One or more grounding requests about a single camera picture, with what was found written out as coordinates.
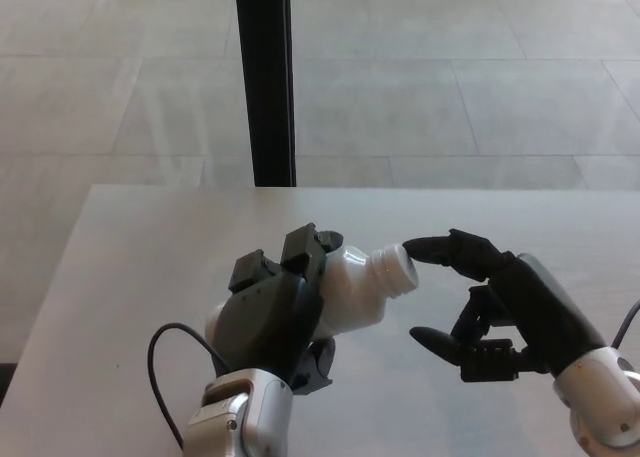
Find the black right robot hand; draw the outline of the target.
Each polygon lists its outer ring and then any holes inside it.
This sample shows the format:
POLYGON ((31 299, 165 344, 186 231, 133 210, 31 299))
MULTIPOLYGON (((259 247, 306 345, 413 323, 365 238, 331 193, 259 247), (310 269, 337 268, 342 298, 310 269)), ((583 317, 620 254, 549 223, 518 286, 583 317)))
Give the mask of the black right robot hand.
POLYGON ((414 327, 410 335, 460 370, 462 381, 514 381, 522 372, 559 376, 605 340, 554 276, 529 254, 502 252, 453 229, 403 244, 415 261, 450 267, 476 281, 451 332, 414 327))

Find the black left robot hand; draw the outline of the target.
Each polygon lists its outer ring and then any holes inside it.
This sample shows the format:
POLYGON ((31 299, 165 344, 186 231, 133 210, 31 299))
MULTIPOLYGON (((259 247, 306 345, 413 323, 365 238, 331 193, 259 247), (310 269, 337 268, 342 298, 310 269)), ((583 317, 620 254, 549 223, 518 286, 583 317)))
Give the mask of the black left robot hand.
POLYGON ((278 262, 261 249, 236 260, 230 297, 206 330, 206 340, 218 354, 218 375, 263 370, 296 395, 332 383, 335 340, 314 333, 324 309, 320 283, 326 260, 342 244, 340 233, 318 231, 309 223, 286 235, 278 262))

